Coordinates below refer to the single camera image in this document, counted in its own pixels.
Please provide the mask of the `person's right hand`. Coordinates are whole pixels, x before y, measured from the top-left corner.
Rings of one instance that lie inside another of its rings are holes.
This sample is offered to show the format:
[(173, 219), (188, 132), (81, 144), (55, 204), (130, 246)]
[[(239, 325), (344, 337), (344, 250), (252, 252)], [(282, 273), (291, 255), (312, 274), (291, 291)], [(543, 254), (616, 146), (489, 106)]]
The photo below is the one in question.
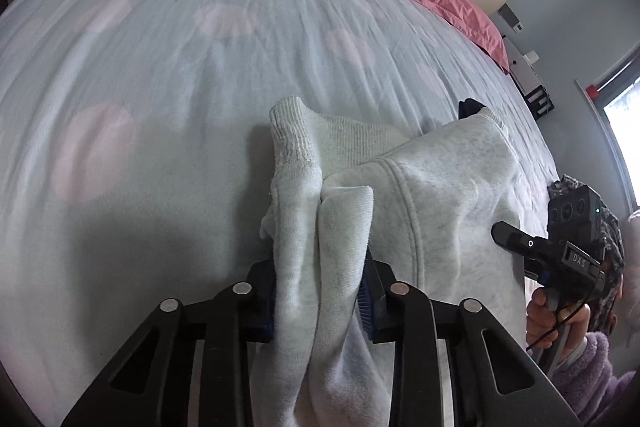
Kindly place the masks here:
[(588, 331), (590, 306), (571, 305), (558, 312), (551, 311), (547, 306), (547, 294), (544, 288), (537, 288), (526, 308), (526, 343), (532, 345), (540, 337), (546, 335), (543, 340), (537, 343), (537, 347), (551, 348), (560, 338), (560, 332), (552, 332), (552, 329), (556, 323), (562, 321), (565, 321), (568, 336), (560, 358), (561, 362), (582, 345), (582, 340)]

